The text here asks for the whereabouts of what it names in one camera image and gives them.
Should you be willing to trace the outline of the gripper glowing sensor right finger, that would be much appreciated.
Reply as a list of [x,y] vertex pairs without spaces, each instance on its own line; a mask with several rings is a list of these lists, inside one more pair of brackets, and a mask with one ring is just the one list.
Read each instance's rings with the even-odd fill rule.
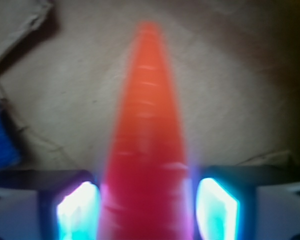
[[196,240],[300,240],[300,167],[216,165],[194,178]]

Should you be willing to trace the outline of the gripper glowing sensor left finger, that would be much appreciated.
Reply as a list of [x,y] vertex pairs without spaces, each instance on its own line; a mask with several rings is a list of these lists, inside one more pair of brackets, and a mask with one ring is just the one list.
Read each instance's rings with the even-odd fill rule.
[[0,240],[95,240],[100,205],[87,170],[0,171]]

